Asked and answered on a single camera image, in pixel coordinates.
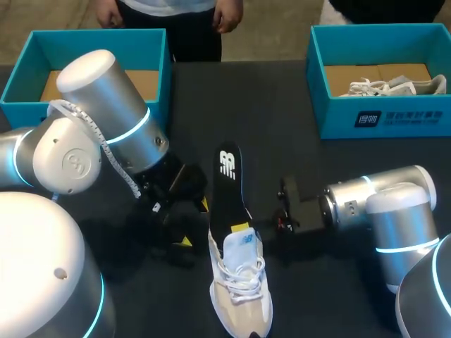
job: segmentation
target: blue shoe box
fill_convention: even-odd
[[[11,73],[0,107],[11,128],[36,126],[47,116],[40,102],[52,70],[97,49],[108,49],[124,70],[157,70],[156,99],[146,101],[153,116],[166,126],[171,85],[171,60],[165,30],[54,30],[31,32]]]
[[[451,95],[332,96],[325,66],[424,63],[447,78],[451,37],[441,24],[313,26],[307,82],[322,139],[451,136]]]

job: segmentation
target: insole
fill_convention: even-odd
[[[224,142],[214,154],[210,205],[210,230],[218,247],[231,232],[249,227],[251,219],[242,197],[241,150],[233,142]]]

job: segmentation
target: black table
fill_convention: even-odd
[[[0,68],[0,82],[10,71]],[[176,65],[170,134],[180,157],[200,162],[209,178],[215,146],[224,139],[236,141],[244,156],[245,199],[259,220],[271,217],[278,206],[275,193],[284,175],[295,174],[301,194],[311,196],[328,183],[423,165],[437,187],[439,235],[451,232],[446,217],[451,139],[321,141],[304,61]],[[183,270],[149,257],[145,248],[111,245],[133,200],[108,166],[88,192],[60,203],[78,221],[109,276],[117,338],[227,337],[209,298],[209,257]],[[369,232],[344,239],[338,245],[342,255],[298,260],[288,267],[266,256],[275,311],[272,337],[400,337],[393,296],[385,291],[367,237]],[[137,263],[134,257],[143,254]],[[107,273],[115,271],[110,257],[122,263],[118,276]],[[134,263],[138,270],[131,268]]]

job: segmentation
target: metal cylinder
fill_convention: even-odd
[[[56,81],[62,97],[94,120],[112,152],[130,173],[151,168],[168,140],[116,57],[107,50],[85,54]]]
[[[396,318],[404,338],[450,336],[450,260],[448,235],[402,281],[396,296]]]
[[[18,169],[18,150],[31,131],[32,128],[20,128],[0,136],[0,188],[30,186]]]
[[[34,194],[0,193],[0,337],[112,338],[114,307],[75,221]]]
[[[395,184],[371,195],[366,212],[385,281],[396,292],[405,275],[439,241],[428,195],[413,183]]]
[[[435,208],[437,196],[431,176],[423,167],[412,165],[328,185],[325,190],[324,213],[329,215],[331,225],[339,230],[367,224],[366,200],[372,194],[401,182],[411,182],[423,187],[432,210]]]

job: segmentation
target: shoe sole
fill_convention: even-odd
[[[268,336],[269,332],[271,331],[271,327],[272,327],[272,325],[273,325],[273,314],[274,314],[274,313],[273,313],[273,299],[271,298],[271,294],[268,293],[268,295],[269,295],[269,304],[271,305],[271,306],[270,306],[270,310],[271,310],[271,321],[270,321],[270,323],[269,323],[268,331],[265,332],[265,335],[264,335],[262,338]],[[215,310],[215,312],[216,312],[216,315],[218,316],[219,320],[221,321],[221,324],[224,326],[224,328],[225,328],[225,330],[227,331],[227,333],[228,333],[230,336],[232,336],[233,338],[237,338],[236,336],[234,336],[234,335],[232,334],[232,332],[230,331],[230,329],[229,329],[229,328],[227,327],[227,325],[223,322],[223,319],[222,319],[221,316],[219,315],[218,307],[216,306],[216,302],[214,301],[215,298],[216,298],[216,297],[214,296],[214,282],[212,282],[211,285],[210,285],[210,298],[211,298],[211,303],[213,304],[214,310]]]

